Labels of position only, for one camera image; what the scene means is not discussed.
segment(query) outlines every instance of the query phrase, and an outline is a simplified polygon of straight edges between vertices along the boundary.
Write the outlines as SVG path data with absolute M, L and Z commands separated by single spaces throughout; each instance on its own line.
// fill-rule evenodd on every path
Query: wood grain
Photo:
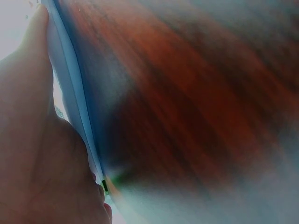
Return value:
M 56 0 L 128 223 L 299 223 L 296 0 Z

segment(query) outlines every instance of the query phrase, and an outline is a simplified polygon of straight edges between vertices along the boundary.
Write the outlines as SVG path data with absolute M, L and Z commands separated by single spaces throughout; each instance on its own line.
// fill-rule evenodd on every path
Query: reddish-brown surface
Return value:
M 299 223 L 296 0 L 56 0 L 128 223 Z

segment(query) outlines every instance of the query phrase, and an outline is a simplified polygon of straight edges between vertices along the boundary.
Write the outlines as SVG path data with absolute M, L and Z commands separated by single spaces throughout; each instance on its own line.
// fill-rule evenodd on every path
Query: brown wood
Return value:
M 299 223 L 296 0 L 56 0 L 128 223 Z

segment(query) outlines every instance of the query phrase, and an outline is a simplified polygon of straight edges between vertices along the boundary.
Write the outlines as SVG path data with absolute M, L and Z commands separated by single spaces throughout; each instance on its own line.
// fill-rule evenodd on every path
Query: finger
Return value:
M 104 203 L 104 208 L 106 209 L 106 212 L 110 218 L 110 221 L 112 223 L 112 208 L 110 207 L 109 204 Z
M 49 14 L 47 8 L 39 4 L 36 11 L 30 19 L 28 28 L 20 45 L 21 49 L 25 49 L 27 53 L 35 56 L 48 57 L 47 51 L 47 27 L 49 22 Z

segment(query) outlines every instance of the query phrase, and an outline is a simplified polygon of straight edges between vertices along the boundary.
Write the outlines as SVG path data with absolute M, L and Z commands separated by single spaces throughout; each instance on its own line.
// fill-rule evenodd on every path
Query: skin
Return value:
M 110 224 L 85 145 L 54 110 L 48 20 L 39 6 L 0 62 L 0 224 Z

